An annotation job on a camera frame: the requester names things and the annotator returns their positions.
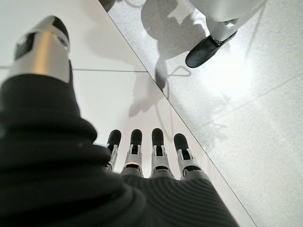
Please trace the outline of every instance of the black fingertip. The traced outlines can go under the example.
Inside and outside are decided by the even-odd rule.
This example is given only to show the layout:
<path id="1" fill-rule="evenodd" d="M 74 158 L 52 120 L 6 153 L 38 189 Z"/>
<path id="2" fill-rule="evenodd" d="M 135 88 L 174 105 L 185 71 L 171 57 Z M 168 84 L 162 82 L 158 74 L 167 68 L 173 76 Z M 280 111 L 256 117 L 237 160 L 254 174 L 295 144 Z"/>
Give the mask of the black fingertip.
<path id="1" fill-rule="evenodd" d="M 175 143 L 176 151 L 178 151 L 179 149 L 186 150 L 188 148 L 187 140 L 185 136 L 181 133 L 175 135 L 174 143 Z"/>
<path id="2" fill-rule="evenodd" d="M 109 143 L 110 146 L 111 145 L 114 146 L 116 144 L 119 147 L 120 141 L 121 141 L 121 132 L 117 129 L 111 131 L 107 143 Z"/>
<path id="3" fill-rule="evenodd" d="M 139 129 L 135 129 L 131 135 L 131 144 L 134 146 L 141 145 L 142 143 L 142 132 Z"/>
<path id="4" fill-rule="evenodd" d="M 161 129 L 154 129 L 151 133 L 152 145 L 161 146 L 164 145 L 164 137 Z"/>
<path id="5" fill-rule="evenodd" d="M 70 40 L 67 29 L 65 24 L 56 16 L 54 17 L 54 21 L 53 21 L 53 26 L 58 28 L 60 31 L 63 32 L 63 34 L 65 34 L 66 38 L 68 39 L 68 41 Z"/>

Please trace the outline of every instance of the tile grout line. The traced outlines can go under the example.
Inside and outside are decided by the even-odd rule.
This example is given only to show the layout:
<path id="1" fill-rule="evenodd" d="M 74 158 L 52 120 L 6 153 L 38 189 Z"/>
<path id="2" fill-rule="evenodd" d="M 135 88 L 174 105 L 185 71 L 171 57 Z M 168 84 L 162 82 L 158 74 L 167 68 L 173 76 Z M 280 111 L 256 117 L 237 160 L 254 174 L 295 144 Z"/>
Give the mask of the tile grout line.
<path id="1" fill-rule="evenodd" d="M 9 70 L 10 66 L 0 66 L 0 70 Z M 72 69 L 73 71 L 96 71 L 96 72 L 148 72 L 140 70 L 97 70 L 97 69 Z"/>
<path id="2" fill-rule="evenodd" d="M 254 102 L 254 101 L 256 101 L 257 99 L 261 98 L 262 96 L 267 95 L 268 93 L 270 93 L 270 92 L 276 90 L 277 88 L 283 86 L 284 84 L 286 84 L 286 83 L 290 82 L 291 80 L 296 79 L 296 78 L 298 78 L 298 77 L 300 77 L 300 76 L 302 76 L 302 75 L 303 75 L 303 72 L 299 73 L 298 75 L 294 76 L 293 78 L 290 78 L 289 80 L 283 82 L 282 84 L 278 85 L 277 87 L 274 87 L 273 89 L 271 89 L 271 90 L 269 90 L 269 91 L 267 91 L 267 92 L 265 92 L 265 93 L 263 93 L 263 94 L 257 96 L 256 98 L 250 100 L 248 103 L 245 103 L 245 104 L 243 104 L 243 105 L 240 105 L 240 106 L 238 106 L 237 108 L 235 108 L 235 109 L 233 109 L 233 110 L 231 110 L 231 111 L 229 111 L 229 112 L 227 112 L 227 113 L 221 115 L 220 117 L 217 117 L 217 118 L 211 120 L 210 122 L 208 122 L 208 123 L 202 125 L 201 128 L 203 128 L 203 127 L 209 125 L 210 123 L 212 123 L 212 122 L 214 122 L 214 121 L 216 121 L 216 120 L 219 120 L 219 119 L 223 118 L 224 116 L 226 116 L 226 115 L 228 115 L 228 114 L 230 114 L 230 113 L 232 113 L 232 112 L 234 112 L 234 111 L 236 111 L 236 110 L 238 110 L 238 109 L 240 109 L 240 108 L 242 108 L 242 107 L 244 107 L 244 106 L 246 106 L 246 105 L 248 105 L 248 104 L 250 104 L 250 103 L 252 103 L 252 102 Z"/>
<path id="3" fill-rule="evenodd" d="M 153 83 L 156 85 L 157 89 L 163 94 L 164 98 L 168 101 L 168 103 L 170 104 L 170 106 L 173 108 L 173 110 L 176 112 L 176 114 L 178 115 L 178 117 L 184 123 L 184 125 L 186 126 L 186 128 L 188 129 L 188 131 L 190 132 L 190 134 L 194 137 L 194 139 L 196 140 L 196 142 L 199 144 L 200 148 L 205 152 L 205 150 L 202 147 L 202 145 L 199 143 L 199 141 L 197 140 L 197 138 L 195 137 L 195 135 L 192 133 L 192 131 L 189 129 L 189 127 L 187 126 L 187 124 L 185 124 L 185 122 L 183 121 L 183 119 L 181 118 L 181 116 L 179 115 L 179 113 L 176 111 L 176 109 L 174 108 L 174 106 L 170 103 L 170 101 L 167 99 L 167 97 L 164 95 L 164 93 L 160 90 L 160 88 L 158 87 L 158 85 L 156 84 L 156 82 L 154 81 L 154 79 L 152 77 L 151 77 L 151 79 L 152 79 Z M 207 155 L 207 157 L 209 158 L 209 160 L 211 161 L 211 163 L 213 164 L 213 166 L 217 169 L 218 173 L 223 178 L 223 180 L 225 181 L 225 183 L 227 184 L 227 186 L 229 187 L 229 189 L 232 191 L 233 195 L 237 198 L 238 202 L 241 204 L 241 206 L 243 207 L 243 209 L 245 210 L 245 212 L 247 213 L 247 215 L 249 216 L 249 218 L 251 219 L 251 221 L 257 227 L 257 224 L 252 219 L 252 217 L 250 216 L 250 214 L 248 213 L 248 211 L 245 209 L 244 205 L 242 204 L 242 202 L 240 201 L 240 199 L 237 197 L 237 195 L 235 194 L 235 192 L 233 191 L 233 189 L 231 188 L 231 186 L 227 183 L 226 179 L 224 178 L 224 176 L 222 175 L 222 173 L 220 172 L 220 170 L 218 169 L 218 167 L 214 164 L 214 162 L 212 161 L 212 159 L 209 157 L 209 155 L 206 152 L 205 152 L 205 154 Z"/>

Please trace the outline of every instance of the floor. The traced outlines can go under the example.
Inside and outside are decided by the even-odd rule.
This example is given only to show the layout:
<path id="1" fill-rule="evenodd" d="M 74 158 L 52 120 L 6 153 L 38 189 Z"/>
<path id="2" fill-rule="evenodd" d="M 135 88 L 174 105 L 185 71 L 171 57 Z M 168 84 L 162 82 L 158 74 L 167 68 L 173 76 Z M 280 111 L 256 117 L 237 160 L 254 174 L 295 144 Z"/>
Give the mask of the floor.
<path id="1" fill-rule="evenodd" d="M 268 1 L 203 66 L 187 0 L 100 0 L 257 226 L 303 223 L 303 2 Z"/>
<path id="2" fill-rule="evenodd" d="M 52 0 L 46 3 L 31 0 L 29 4 L 23 0 L 2 0 L 0 15 L 5 18 L 0 20 L 1 34 L 5 34 L 0 36 L 0 84 L 13 62 L 14 47 L 20 36 L 45 16 L 58 16 L 70 35 L 70 58 L 81 114 L 96 127 L 96 143 L 105 144 L 113 129 L 122 132 L 115 171 L 121 171 L 130 134 L 138 128 L 143 132 L 143 174 L 149 177 L 151 132 L 159 127 L 164 132 L 172 172 L 177 179 L 180 178 L 173 136 L 183 133 L 199 164 L 240 226 L 256 226 L 98 1 Z M 189 72 L 180 67 L 171 74 L 183 78 L 184 71 Z"/>

